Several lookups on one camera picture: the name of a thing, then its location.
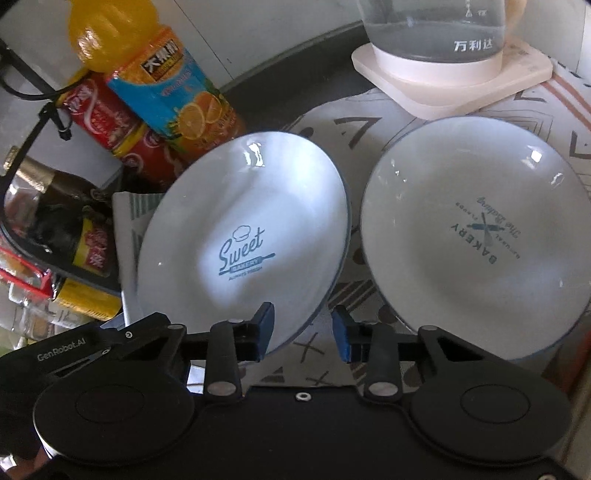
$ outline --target kitchen counter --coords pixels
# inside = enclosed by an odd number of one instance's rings
[[[224,93],[250,131],[281,130],[314,107],[373,88],[351,62],[368,41],[362,25],[348,28],[288,52]]]

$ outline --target plate rim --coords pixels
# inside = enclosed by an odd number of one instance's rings
[[[333,159],[331,158],[331,156],[328,155],[328,153],[324,150],[324,148],[322,148],[321,146],[319,146],[318,144],[316,144],[312,140],[310,140],[310,139],[308,139],[306,137],[302,137],[301,135],[297,135],[297,134],[292,133],[292,132],[284,132],[284,131],[279,131],[279,130],[272,130],[272,131],[265,131],[265,132],[247,133],[245,135],[242,135],[241,137],[234,138],[234,139],[230,140],[229,142],[226,142],[226,143],[220,145],[220,147],[227,147],[228,145],[231,145],[234,142],[238,142],[239,140],[243,140],[245,137],[250,137],[252,135],[268,135],[268,134],[281,134],[281,135],[289,135],[291,137],[297,137],[300,140],[303,140],[305,142],[309,142],[309,143],[313,144],[316,148],[318,148],[326,156],[326,158],[330,161],[332,167],[334,168],[336,174],[340,178],[342,189],[343,189],[343,193],[345,194],[345,206],[346,206],[346,210],[347,210],[347,225],[346,225],[346,232],[345,232],[345,238],[344,238],[344,248],[343,248],[343,252],[341,254],[340,260],[339,260],[339,264],[337,266],[337,269],[336,269],[336,272],[335,272],[335,274],[333,276],[333,279],[330,282],[330,285],[329,285],[329,288],[328,288],[327,292],[325,294],[323,294],[323,297],[320,300],[320,304],[314,309],[313,313],[306,319],[306,321],[304,322],[304,324],[302,325],[302,327],[299,328],[299,330],[295,334],[293,334],[288,340],[286,340],[285,342],[282,342],[280,345],[278,345],[273,350],[268,351],[265,354],[266,356],[271,355],[273,353],[276,353],[277,351],[279,351],[283,347],[289,345],[296,338],[298,338],[304,332],[304,330],[306,330],[310,326],[310,324],[314,321],[314,319],[319,315],[319,313],[322,311],[322,308],[324,308],[325,306],[327,307],[327,302],[328,302],[328,300],[330,298],[330,295],[332,294],[332,291],[335,289],[335,285],[337,284],[337,282],[339,280],[339,277],[340,277],[340,275],[343,272],[343,269],[345,267],[345,262],[346,262],[346,259],[347,259],[347,254],[349,252],[350,243],[351,243],[351,223],[353,221],[353,219],[352,219],[352,208],[351,208],[351,198],[350,198],[349,188],[348,188],[348,185],[347,185],[347,182],[346,182],[345,178],[343,177],[343,174],[342,174],[340,168],[335,164],[335,162],[333,161]],[[216,149],[217,148],[214,148],[213,150],[207,152],[204,156],[202,156],[198,160],[196,160],[195,163],[193,163],[193,165],[191,165],[187,170],[185,170],[185,172],[182,173],[181,177],[184,176],[184,175],[186,175],[187,172],[189,172],[193,168],[193,166],[197,165],[200,161],[202,161],[202,159],[204,159],[210,153],[214,152]],[[139,249],[138,265],[137,265],[137,271],[136,271],[136,275],[137,275],[137,292],[136,292],[136,295],[137,295],[138,305],[139,305],[139,309],[141,311],[142,318],[145,318],[144,307],[142,305],[143,302],[141,301],[141,297],[139,295],[139,290],[140,290],[140,288],[139,288],[139,285],[140,285],[140,280],[139,280],[139,266],[142,263],[142,261],[141,261],[142,260],[142,252],[144,251],[144,244],[145,244],[146,239],[148,238],[148,233],[150,231],[150,228],[152,227],[152,220],[153,220],[154,216],[157,214],[157,212],[160,210],[160,208],[163,206],[163,203],[164,203],[164,200],[165,200],[166,196],[171,192],[171,190],[173,188],[174,188],[174,183],[170,187],[170,189],[164,194],[164,196],[160,200],[160,203],[156,207],[156,210],[152,214],[152,218],[150,219],[150,222],[148,223],[148,228],[146,229],[145,234],[144,234],[144,240],[142,241],[142,246]]]
[[[507,125],[510,125],[510,126],[512,126],[512,127],[514,127],[514,128],[518,128],[519,130],[521,130],[521,131],[522,131],[522,133],[523,133],[523,134],[526,134],[526,135],[527,135],[527,136],[529,136],[529,137],[534,137],[534,138],[535,138],[537,141],[540,141],[540,142],[542,142],[542,143],[543,143],[544,145],[546,145],[546,146],[547,146],[547,147],[548,147],[550,150],[552,150],[552,151],[554,151],[554,153],[556,153],[556,155],[558,156],[558,158],[559,158],[559,159],[560,159],[560,160],[561,160],[561,161],[562,161],[562,162],[563,162],[563,163],[564,163],[564,164],[565,164],[565,165],[566,165],[566,166],[567,166],[567,167],[568,167],[568,168],[569,168],[569,169],[570,169],[570,170],[573,172],[573,174],[574,174],[574,176],[575,176],[575,178],[576,178],[577,182],[578,182],[578,183],[581,185],[581,187],[583,188],[583,190],[586,190],[586,189],[585,189],[585,187],[584,187],[583,181],[581,180],[581,178],[579,177],[579,175],[578,175],[578,174],[575,172],[575,170],[574,170],[573,166],[572,166],[572,165],[571,165],[571,164],[570,164],[568,161],[566,161],[566,160],[564,159],[564,157],[563,157],[563,156],[562,156],[560,153],[558,153],[558,151],[557,151],[557,150],[556,150],[556,149],[555,149],[555,148],[554,148],[552,145],[550,145],[550,144],[549,144],[547,141],[543,140],[542,138],[538,137],[538,135],[536,135],[536,134],[534,134],[534,133],[530,132],[529,130],[526,130],[525,128],[522,128],[522,127],[520,127],[519,125],[515,125],[515,124],[513,124],[513,123],[511,123],[511,122],[508,122],[508,121],[505,121],[505,120],[501,120],[501,119],[499,119],[499,118],[494,118],[494,117],[489,117],[489,116],[480,116],[480,115],[453,115],[453,116],[448,116],[448,117],[445,117],[445,118],[440,118],[440,119],[438,119],[438,120],[427,121],[426,123],[422,124],[420,127],[416,128],[416,129],[414,129],[414,130],[411,130],[410,132],[406,132],[406,133],[405,133],[403,136],[401,136],[401,137],[400,137],[398,140],[396,140],[396,141],[395,141],[395,142],[394,142],[394,143],[393,143],[393,144],[390,146],[390,148],[389,148],[389,149],[387,149],[387,150],[386,150],[384,153],[382,153],[382,155],[380,156],[379,160],[378,160],[378,161],[377,161],[377,163],[374,165],[374,167],[373,167],[373,169],[372,169],[372,171],[371,171],[371,174],[369,175],[369,180],[367,181],[367,183],[365,184],[365,188],[363,189],[363,196],[361,197],[361,211],[360,211],[360,214],[359,214],[359,233],[360,233],[360,235],[361,235],[361,245],[362,245],[362,248],[363,248],[363,255],[364,255],[365,259],[366,259],[366,262],[367,262],[367,267],[368,267],[368,269],[369,269],[369,272],[370,272],[370,275],[371,275],[371,279],[372,279],[372,281],[374,282],[374,285],[375,285],[376,289],[378,290],[378,292],[379,292],[380,296],[381,296],[381,297],[383,298],[383,300],[386,302],[386,304],[388,305],[388,307],[389,307],[389,308],[392,310],[392,312],[394,313],[394,316],[395,316],[395,317],[396,317],[396,318],[397,318],[397,319],[398,319],[398,320],[399,320],[399,321],[400,321],[400,322],[401,322],[401,323],[402,323],[402,324],[403,324],[403,325],[404,325],[406,328],[408,328],[408,329],[409,329],[409,330],[410,330],[412,333],[415,333],[415,334],[417,333],[417,330],[415,330],[413,327],[411,327],[411,326],[409,325],[409,323],[408,323],[406,320],[404,320],[404,319],[402,318],[402,316],[401,316],[401,315],[399,315],[399,314],[398,314],[398,311],[396,310],[396,308],[395,308],[395,307],[392,305],[392,303],[391,303],[391,302],[388,300],[388,298],[387,298],[387,297],[386,297],[386,295],[384,294],[384,291],[383,291],[383,289],[382,289],[382,288],[380,288],[380,286],[379,286],[379,284],[378,284],[378,282],[377,282],[377,280],[376,280],[376,278],[375,278],[374,272],[373,272],[373,270],[372,270],[371,266],[369,265],[369,258],[368,258],[368,256],[367,256],[367,254],[365,253],[365,242],[364,242],[364,240],[363,240],[363,217],[364,217],[364,215],[363,215],[363,210],[364,210],[365,203],[366,203],[366,194],[367,194],[367,191],[368,191],[369,184],[370,184],[370,182],[372,181],[372,179],[373,179],[373,177],[374,177],[374,174],[376,173],[376,170],[378,169],[378,167],[379,167],[379,166],[380,166],[380,164],[382,163],[382,160],[384,160],[384,158],[386,157],[386,155],[388,155],[388,153],[389,153],[389,152],[390,152],[390,151],[391,151],[391,150],[392,150],[394,147],[396,147],[396,145],[397,145],[397,144],[398,144],[400,141],[402,141],[402,139],[404,139],[404,138],[406,138],[407,136],[409,136],[409,135],[411,135],[411,134],[413,134],[413,133],[417,132],[418,130],[420,130],[420,129],[422,129],[422,128],[426,127],[427,125],[432,125],[432,124],[436,124],[436,123],[439,123],[439,122],[446,122],[446,121],[449,121],[449,120],[454,120],[454,119],[466,119],[466,118],[479,118],[479,119],[484,119],[484,120],[487,120],[487,121],[490,121],[490,122],[495,122],[495,123],[497,123],[497,122],[500,122],[500,123],[502,123],[502,124],[507,124]],[[587,195],[587,201],[589,202],[589,204],[590,204],[590,206],[591,206],[591,199],[589,198],[589,196],[588,196],[588,195]],[[575,328],[577,328],[577,326],[578,326],[578,325],[579,325],[579,323],[581,322],[581,320],[582,320],[582,318],[583,318],[583,316],[584,316],[585,312],[587,311],[587,309],[588,309],[588,307],[589,307],[589,305],[590,305],[590,304],[591,304],[591,292],[590,292],[590,294],[589,294],[589,298],[588,298],[588,300],[587,300],[587,303],[586,303],[586,304],[585,304],[585,306],[583,307],[583,311],[582,311],[582,312],[581,312],[581,313],[580,313],[580,314],[579,314],[579,315],[576,317],[576,320],[573,322],[573,324],[572,324],[572,325],[571,325],[571,327],[568,329],[568,331],[567,331],[567,332],[565,332],[565,333],[564,333],[564,334],[563,334],[563,335],[562,335],[562,336],[561,336],[559,339],[557,339],[557,340],[556,340],[555,342],[553,342],[551,345],[548,345],[548,346],[546,346],[546,347],[544,347],[544,348],[542,348],[542,349],[540,349],[540,350],[538,350],[538,351],[535,351],[535,352],[533,352],[533,353],[530,353],[530,354],[528,354],[528,355],[521,356],[521,357],[517,357],[517,358],[508,358],[508,359],[506,359],[506,360],[508,360],[508,361],[514,361],[514,362],[515,362],[515,361],[522,361],[522,360],[525,360],[525,359],[531,359],[531,358],[533,358],[533,357],[534,357],[534,356],[536,356],[536,355],[541,355],[541,354],[543,354],[544,352],[548,352],[550,349],[552,349],[552,348],[554,348],[555,346],[557,346],[558,344],[562,343],[562,341],[563,341],[563,340],[564,340],[566,337],[568,337],[568,335],[569,335],[569,334],[571,334],[571,333],[572,333],[572,331],[573,331]]]

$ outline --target red packaging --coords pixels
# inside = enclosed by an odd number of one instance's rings
[[[78,72],[72,82],[86,72]],[[141,124],[141,119],[107,87],[99,73],[62,95],[59,104],[67,107],[72,120],[108,150],[118,147]]]
[[[138,176],[165,189],[185,170],[178,154],[146,124],[131,133],[113,154]]]

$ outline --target sweet bakery logo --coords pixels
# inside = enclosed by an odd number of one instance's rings
[[[256,228],[256,233],[249,225],[241,225],[222,245],[219,259],[223,262],[219,275],[230,274],[230,280],[246,277],[254,272],[262,270],[262,263],[273,258],[275,254],[265,256],[258,255],[259,249],[263,246],[262,238],[265,230]]]

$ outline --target ceramic plate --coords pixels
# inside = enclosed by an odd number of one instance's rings
[[[150,222],[138,267],[143,314],[206,332],[270,301],[273,351],[334,286],[349,216],[339,172],[309,140],[266,132],[224,144],[174,183]]]
[[[544,141],[481,117],[421,127],[379,161],[361,233],[376,284],[413,330],[505,359],[551,346],[591,296],[591,203]]]

